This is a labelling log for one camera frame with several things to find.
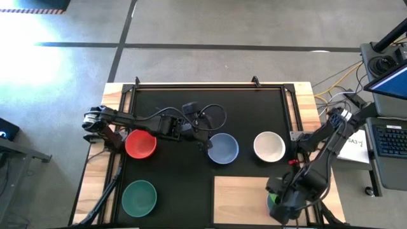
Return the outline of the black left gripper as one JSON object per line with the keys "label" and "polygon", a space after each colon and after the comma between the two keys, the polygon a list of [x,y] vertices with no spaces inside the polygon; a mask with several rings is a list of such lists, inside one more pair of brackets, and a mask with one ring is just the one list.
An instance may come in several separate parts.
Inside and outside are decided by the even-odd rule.
{"label": "black left gripper", "polygon": [[181,139],[185,141],[199,141],[198,148],[200,151],[204,150],[205,142],[206,149],[213,147],[212,142],[209,140],[209,132],[206,129],[212,128],[212,121],[210,118],[200,118],[197,121],[198,127],[193,127],[192,124],[186,122],[181,125]]}

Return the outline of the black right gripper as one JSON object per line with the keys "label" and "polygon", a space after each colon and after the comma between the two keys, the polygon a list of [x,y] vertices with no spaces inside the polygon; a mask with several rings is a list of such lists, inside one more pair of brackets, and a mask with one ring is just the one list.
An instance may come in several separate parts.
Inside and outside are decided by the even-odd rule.
{"label": "black right gripper", "polygon": [[309,190],[294,176],[269,177],[266,182],[268,193],[278,193],[279,204],[305,204],[310,201]]}

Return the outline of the blue plastic bowl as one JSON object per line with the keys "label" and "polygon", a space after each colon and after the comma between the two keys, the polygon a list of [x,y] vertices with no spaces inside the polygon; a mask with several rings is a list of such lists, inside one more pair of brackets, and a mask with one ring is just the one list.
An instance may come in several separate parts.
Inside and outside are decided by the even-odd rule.
{"label": "blue plastic bowl", "polygon": [[239,146],[236,139],[226,133],[218,133],[210,138],[212,147],[208,149],[209,158],[218,164],[232,163],[238,156]]}

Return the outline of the light wooden board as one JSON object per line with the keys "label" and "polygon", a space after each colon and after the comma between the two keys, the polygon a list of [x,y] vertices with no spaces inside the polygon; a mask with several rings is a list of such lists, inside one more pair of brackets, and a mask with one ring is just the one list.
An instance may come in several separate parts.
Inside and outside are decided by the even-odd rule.
{"label": "light wooden board", "polygon": [[213,221],[232,225],[280,225],[267,208],[266,177],[216,176]]}

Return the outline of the white plastic bowl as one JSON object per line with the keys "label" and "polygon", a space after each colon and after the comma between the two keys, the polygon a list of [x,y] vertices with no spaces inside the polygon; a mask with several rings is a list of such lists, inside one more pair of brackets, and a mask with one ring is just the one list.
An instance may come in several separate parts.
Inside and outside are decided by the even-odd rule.
{"label": "white plastic bowl", "polygon": [[264,162],[278,162],[286,152],[286,145],[281,136],[274,132],[262,132],[253,142],[256,156]]}

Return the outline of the red-orange plastic bowl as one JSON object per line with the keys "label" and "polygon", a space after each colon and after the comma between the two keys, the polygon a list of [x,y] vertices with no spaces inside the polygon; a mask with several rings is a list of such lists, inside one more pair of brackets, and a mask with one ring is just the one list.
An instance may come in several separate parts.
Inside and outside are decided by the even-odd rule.
{"label": "red-orange plastic bowl", "polygon": [[134,130],[125,140],[125,151],[135,159],[144,159],[151,156],[157,146],[157,139],[146,131]]}

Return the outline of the green plastic bowl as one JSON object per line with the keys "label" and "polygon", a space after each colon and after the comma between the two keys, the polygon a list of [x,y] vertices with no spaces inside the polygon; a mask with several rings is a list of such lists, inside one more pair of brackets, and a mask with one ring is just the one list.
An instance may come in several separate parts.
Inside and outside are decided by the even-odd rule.
{"label": "green plastic bowl", "polygon": [[141,218],[155,208],[157,198],[156,189],[149,181],[136,180],[125,188],[121,204],[129,216]]}

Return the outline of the white paper sheet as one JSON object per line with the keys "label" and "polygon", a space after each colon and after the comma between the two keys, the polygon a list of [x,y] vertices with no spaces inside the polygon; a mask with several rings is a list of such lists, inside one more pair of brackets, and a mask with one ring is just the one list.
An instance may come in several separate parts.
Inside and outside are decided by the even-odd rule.
{"label": "white paper sheet", "polygon": [[346,141],[338,158],[353,162],[369,163],[366,131],[358,130]]}

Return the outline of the grey computer cart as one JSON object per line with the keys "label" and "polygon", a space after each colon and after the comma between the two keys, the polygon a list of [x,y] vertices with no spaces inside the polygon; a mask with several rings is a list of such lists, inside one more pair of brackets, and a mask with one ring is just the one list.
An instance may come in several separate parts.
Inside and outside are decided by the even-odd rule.
{"label": "grey computer cart", "polygon": [[[369,82],[407,59],[407,47],[388,46],[382,52],[375,52],[374,45],[374,43],[361,45],[362,61]],[[388,125],[407,129],[407,100],[372,94],[378,116],[368,118],[366,124],[381,184],[386,189],[407,191],[407,158],[378,156],[372,128],[373,125]]]}

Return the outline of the black power strip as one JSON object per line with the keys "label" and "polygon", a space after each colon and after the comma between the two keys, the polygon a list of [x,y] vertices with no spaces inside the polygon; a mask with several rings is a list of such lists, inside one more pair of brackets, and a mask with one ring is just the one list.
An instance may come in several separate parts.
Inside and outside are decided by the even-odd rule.
{"label": "black power strip", "polygon": [[355,107],[362,109],[364,108],[368,103],[358,95],[357,92],[348,89],[344,91],[343,96],[345,97],[345,101],[351,102]]}

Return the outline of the black computer keyboard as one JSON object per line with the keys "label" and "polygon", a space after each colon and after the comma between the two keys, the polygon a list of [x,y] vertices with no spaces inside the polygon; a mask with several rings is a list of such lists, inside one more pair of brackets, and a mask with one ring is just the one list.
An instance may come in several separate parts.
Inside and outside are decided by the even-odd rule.
{"label": "black computer keyboard", "polygon": [[372,128],[378,156],[407,158],[407,129],[388,125]]}

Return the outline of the computer monitor blue screen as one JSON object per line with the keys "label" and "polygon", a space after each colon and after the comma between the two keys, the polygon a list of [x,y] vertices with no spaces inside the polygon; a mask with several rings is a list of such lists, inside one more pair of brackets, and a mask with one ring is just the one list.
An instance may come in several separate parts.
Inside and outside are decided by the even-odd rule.
{"label": "computer monitor blue screen", "polygon": [[363,89],[374,94],[407,100],[407,59],[369,82]]}

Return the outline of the grey metal stand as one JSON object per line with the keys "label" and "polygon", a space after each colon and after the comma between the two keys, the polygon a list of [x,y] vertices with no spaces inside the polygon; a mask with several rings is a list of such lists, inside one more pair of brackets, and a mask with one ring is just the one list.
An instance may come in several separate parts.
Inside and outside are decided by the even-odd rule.
{"label": "grey metal stand", "polygon": [[5,227],[11,205],[35,158],[48,163],[52,156],[0,138],[0,228]]}

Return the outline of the black monitor pole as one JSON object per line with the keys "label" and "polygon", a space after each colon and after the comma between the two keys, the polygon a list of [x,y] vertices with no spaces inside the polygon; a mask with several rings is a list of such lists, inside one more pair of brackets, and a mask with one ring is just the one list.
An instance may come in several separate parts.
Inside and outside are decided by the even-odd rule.
{"label": "black monitor pole", "polygon": [[405,18],[399,25],[397,25],[384,38],[375,44],[373,46],[373,50],[375,52],[382,52],[405,32],[407,32],[407,18]]}

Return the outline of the black box device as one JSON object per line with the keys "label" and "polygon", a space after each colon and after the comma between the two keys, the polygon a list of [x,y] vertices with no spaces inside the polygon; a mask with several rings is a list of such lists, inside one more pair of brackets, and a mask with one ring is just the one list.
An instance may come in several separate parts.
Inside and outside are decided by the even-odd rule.
{"label": "black box device", "polygon": [[0,138],[13,141],[19,133],[19,126],[0,118]]}

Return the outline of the black aluminium table frame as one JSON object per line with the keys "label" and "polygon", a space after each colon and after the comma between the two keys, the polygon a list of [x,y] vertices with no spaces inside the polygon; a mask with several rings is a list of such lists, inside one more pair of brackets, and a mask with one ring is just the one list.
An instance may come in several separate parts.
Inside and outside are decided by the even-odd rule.
{"label": "black aluminium table frame", "polygon": [[[122,84],[108,83],[103,104],[146,114],[165,107],[222,105],[227,121],[222,131],[238,142],[237,159],[218,165],[195,143],[158,141],[148,158],[123,157],[121,183],[107,202],[105,226],[138,229],[267,229],[280,225],[232,225],[213,221],[216,176],[281,176],[289,170],[289,155],[276,163],[262,162],[254,153],[254,138],[271,130],[289,141],[292,130],[314,131],[321,123],[312,87],[308,82],[240,83],[141,83],[134,92],[121,94]],[[134,218],[122,208],[121,196],[133,181],[146,180],[158,193],[155,208],[145,217]]]}

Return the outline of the black frame strut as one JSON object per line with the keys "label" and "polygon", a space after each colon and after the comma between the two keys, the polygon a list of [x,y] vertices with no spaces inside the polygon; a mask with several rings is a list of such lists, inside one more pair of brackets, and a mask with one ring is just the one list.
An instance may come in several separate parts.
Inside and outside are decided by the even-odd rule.
{"label": "black frame strut", "polygon": [[326,205],[323,202],[320,203],[320,206],[321,206],[320,212],[322,216],[327,220],[329,225],[342,224],[342,222],[334,216],[334,214],[326,207]]}
{"label": "black frame strut", "polygon": [[79,223],[72,223],[71,227],[90,226],[92,225],[96,218],[103,219],[104,215],[102,213],[102,210],[106,208],[107,200],[112,194],[112,192],[121,183],[121,177],[123,174],[122,170],[123,170],[123,160],[120,160],[116,174],[113,176],[110,183],[106,186],[106,188],[102,192],[101,197],[98,199],[94,207],[85,216],[84,219],[82,219]]}

